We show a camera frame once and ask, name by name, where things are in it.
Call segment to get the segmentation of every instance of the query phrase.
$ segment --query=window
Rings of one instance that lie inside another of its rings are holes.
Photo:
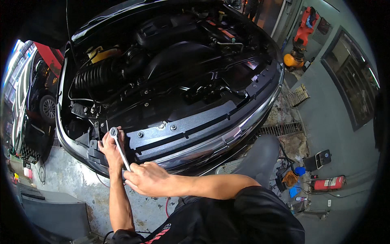
[[[356,131],[373,118],[379,91],[378,79],[368,59],[341,27],[321,63],[339,90]]]

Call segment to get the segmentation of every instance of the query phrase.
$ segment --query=engine bay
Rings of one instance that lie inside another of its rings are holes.
[[[262,33],[220,5],[123,28],[120,39],[77,47],[80,68],[70,75],[63,120],[69,137],[86,145],[112,126],[164,129],[228,101],[239,109],[253,99],[246,87],[273,60]]]

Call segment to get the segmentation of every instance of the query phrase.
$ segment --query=coolant reservoir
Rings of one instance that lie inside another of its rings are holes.
[[[92,58],[96,52],[99,52],[99,51],[102,51],[103,50],[103,47],[102,46],[99,46],[97,47],[96,49],[92,50],[89,54],[88,54],[88,57],[89,58]],[[103,60],[103,59],[106,59],[108,57],[111,57],[111,56],[116,56],[116,55],[120,55],[121,54],[121,50],[118,49],[118,48],[112,48],[112,49],[109,49],[107,51],[104,51],[104,52],[101,52],[101,53],[98,53],[96,55],[96,57],[94,57],[91,62],[94,64],[96,62],[99,62],[100,60]]]

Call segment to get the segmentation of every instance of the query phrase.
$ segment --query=battery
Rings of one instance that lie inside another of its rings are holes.
[[[217,39],[221,43],[231,43],[232,38],[236,39],[236,42],[242,43],[243,40],[237,35],[237,33],[228,25],[223,25],[215,20],[205,20],[200,22],[200,26],[206,30],[209,35]]]

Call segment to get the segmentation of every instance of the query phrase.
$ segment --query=knee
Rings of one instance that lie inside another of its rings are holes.
[[[255,141],[253,147],[266,152],[276,152],[279,155],[279,139],[274,135],[261,135]]]

